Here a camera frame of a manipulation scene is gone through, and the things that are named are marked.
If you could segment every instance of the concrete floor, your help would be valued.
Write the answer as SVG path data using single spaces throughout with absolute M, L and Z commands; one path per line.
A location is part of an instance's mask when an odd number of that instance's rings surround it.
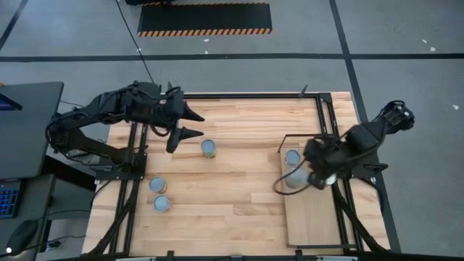
M 195 2 L 214 2 L 196 0 Z M 0 35 L 21 0 L 0 0 Z M 0 41 L 0 82 L 60 80 L 64 101 L 86 104 L 104 91 L 133 80 L 148 80 L 140 61 L 5 62 L 2 57 L 137 55 L 114 0 L 28 0 L 8 39 Z M 341 54 L 329 0 L 269 0 L 274 30 L 269 36 L 138 38 L 144 54 Z M 464 1 L 336 0 L 352 54 L 441 54 L 464 52 Z M 140 7 L 121 5 L 133 33 Z M 408 132 L 389 136 L 379 150 L 386 190 L 402 251 L 464 257 L 464 60 L 354 60 L 365 110 L 375 117 L 392 99 L 416 114 Z M 152 60 L 158 83 L 168 80 L 186 91 L 352 91 L 343 59 Z M 358 109 L 362 109 L 357 100 Z M 61 104 L 59 111 L 71 106 Z M 108 126 L 84 131 L 107 139 Z M 67 195 L 57 189 L 57 209 Z M 70 209 L 88 206 L 91 194 Z M 51 237 L 85 231 L 86 220 L 60 220 Z M 38 260 L 74 257 L 83 240 L 67 240 Z

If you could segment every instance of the black desk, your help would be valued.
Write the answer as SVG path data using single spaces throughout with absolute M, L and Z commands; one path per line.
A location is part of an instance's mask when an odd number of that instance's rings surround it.
M 0 93 L 22 105 L 21 111 L 0 112 L 0 180 L 25 183 L 19 212 L 14 219 L 0 220 L 0 254 L 6 252 L 9 236 L 24 220 L 49 213 L 56 178 L 94 191 L 94 177 L 46 155 L 45 129 L 57 112 L 63 83 L 35 83 L 0 87 Z M 49 220 L 40 220 L 29 246 L 47 240 Z M 11 260 L 34 261 L 39 248 Z
M 1 94 L 22 105 L 20 111 L 0 112 L 0 180 L 41 174 L 48 146 L 45 128 L 58 110 L 62 91 L 60 82 L 0 88 Z

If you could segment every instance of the black and orange striped mat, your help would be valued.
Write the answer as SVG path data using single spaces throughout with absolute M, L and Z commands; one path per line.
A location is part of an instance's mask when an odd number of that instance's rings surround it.
M 137 36 L 225 36 L 269 34 L 269 4 L 145 4 Z

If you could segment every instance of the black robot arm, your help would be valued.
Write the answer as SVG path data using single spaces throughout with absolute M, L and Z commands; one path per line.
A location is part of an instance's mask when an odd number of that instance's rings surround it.
M 94 123 L 111 125 L 122 120 L 143 123 L 158 136 L 167 136 L 166 151 L 173 153 L 181 140 L 203 135 L 202 132 L 178 128 L 180 119 L 204 121 L 183 100 L 180 87 L 168 85 L 165 94 L 152 83 L 139 83 L 106 92 L 95 97 L 82 108 L 64 114 L 56 114 L 46 128 L 46 138 L 56 152 L 66 154 L 73 149 L 106 157 L 116 165 L 135 165 L 133 149 L 116 149 L 112 146 L 87 138 L 80 128 Z M 165 129 L 160 133 L 157 128 Z
M 388 165 L 370 162 L 373 154 L 382 145 L 386 135 L 411 129 L 414 119 L 413 112 L 403 101 L 391 101 L 373 121 L 353 126 L 338 140 L 309 140 L 303 152 L 312 170 L 307 182 L 323 189 L 337 178 L 352 177 L 352 170 L 356 167 L 373 167 L 374 172 L 387 168 Z M 365 174 L 355 177 L 369 178 Z

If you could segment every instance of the wooden table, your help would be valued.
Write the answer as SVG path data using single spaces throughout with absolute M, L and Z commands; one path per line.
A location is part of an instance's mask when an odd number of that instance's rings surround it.
M 349 92 L 332 93 L 340 133 L 357 123 Z M 273 192 L 281 176 L 277 148 L 286 134 L 320 133 L 311 99 L 189 100 L 204 123 L 182 122 L 204 136 L 182 141 L 174 154 L 165 152 L 165 139 L 149 133 L 146 177 L 141 182 L 130 256 L 293 255 L 287 245 L 283 197 Z M 131 127 L 113 125 L 108 142 L 124 147 Z M 217 144 L 217 156 L 202 156 L 206 138 Z M 156 194 L 148 182 L 167 181 L 169 212 L 153 209 Z M 111 182 L 95 198 L 83 252 L 91 250 L 114 219 L 120 182 Z M 377 241 L 389 248 L 376 192 L 351 181 L 357 215 Z M 122 250 L 125 224 L 120 229 Z M 350 243 L 354 242 L 348 231 Z M 340 249 L 305 249 L 304 254 L 339 254 Z

